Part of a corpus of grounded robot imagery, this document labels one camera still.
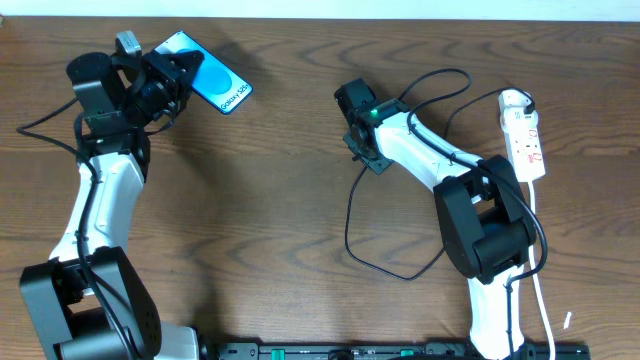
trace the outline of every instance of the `brown tabletop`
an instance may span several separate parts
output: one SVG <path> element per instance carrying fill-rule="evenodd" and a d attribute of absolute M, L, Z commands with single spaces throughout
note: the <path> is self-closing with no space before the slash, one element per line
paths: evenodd
<path fill-rule="evenodd" d="M 71 99 L 67 63 L 113 52 L 115 34 L 128 29 L 143 51 L 185 30 L 255 88 L 231 116 L 196 95 L 177 126 L 152 139 L 129 257 L 163 320 L 218 340 L 467 336 L 467 282 L 447 257 L 405 283 L 345 253 L 346 201 L 362 165 L 342 141 L 347 125 L 332 97 L 357 77 L 380 98 L 396 97 L 422 73 L 460 67 L 474 85 L 421 120 L 442 133 L 457 106 L 509 84 L 535 97 L 547 167 L 538 209 L 550 246 L 540 277 L 554 335 L 586 342 L 595 359 L 638 357 L 639 24 L 8 18 L 0 28 L 2 358 L 42 356 L 18 279 L 47 260 L 79 184 L 71 155 L 13 129 Z M 431 78 L 407 102 L 462 83 Z M 37 130 L 73 143 L 80 110 Z M 497 101 L 486 100 L 460 114 L 449 139 L 483 157 L 505 154 L 497 121 Z M 405 275 L 442 246 L 433 196 L 397 164 L 363 178 L 351 234 L 358 255 Z M 522 330 L 544 342 L 532 288 L 524 281 Z"/>

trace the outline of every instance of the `green component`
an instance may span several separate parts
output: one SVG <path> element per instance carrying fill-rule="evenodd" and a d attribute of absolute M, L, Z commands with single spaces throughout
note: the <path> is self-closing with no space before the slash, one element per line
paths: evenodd
<path fill-rule="evenodd" d="M 284 350 L 272 350 L 271 360 L 284 360 Z"/>

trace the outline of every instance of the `power strip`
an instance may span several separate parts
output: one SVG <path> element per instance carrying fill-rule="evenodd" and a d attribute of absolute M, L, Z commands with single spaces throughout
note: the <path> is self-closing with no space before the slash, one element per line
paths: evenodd
<path fill-rule="evenodd" d="M 507 154 L 518 181 L 530 182 L 542 177 L 545 169 L 538 136 L 538 112 L 525 114 L 525 107 L 531 101 L 517 90 L 503 91 L 498 102 Z"/>

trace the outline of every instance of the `white cable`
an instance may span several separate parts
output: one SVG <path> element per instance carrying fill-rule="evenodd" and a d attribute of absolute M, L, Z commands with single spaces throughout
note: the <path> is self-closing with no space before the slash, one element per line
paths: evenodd
<path fill-rule="evenodd" d="M 533 189 L 533 181 L 528 181 L 529 186 L 529 207 L 533 213 L 536 213 L 536 194 Z M 536 267 L 536 260 L 534 256 L 533 246 L 529 246 L 529 266 L 534 269 Z M 549 360 L 555 360 L 556 358 L 556 344 L 553 341 L 553 334 L 551 333 L 551 325 L 549 324 L 549 317 L 547 316 L 547 309 L 544 306 L 544 299 L 542 298 L 542 288 L 540 287 L 540 280 L 538 274 L 533 274 L 533 287 L 536 291 L 536 298 L 538 299 L 538 307 L 540 308 L 540 316 L 542 317 L 542 323 L 544 324 L 544 331 L 547 333 L 547 340 L 549 341 Z"/>

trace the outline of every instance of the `white background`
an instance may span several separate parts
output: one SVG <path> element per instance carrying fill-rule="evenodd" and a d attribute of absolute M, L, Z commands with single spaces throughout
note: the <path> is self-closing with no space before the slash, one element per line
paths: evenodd
<path fill-rule="evenodd" d="M 640 0 L 0 0 L 4 15 L 640 21 Z"/>

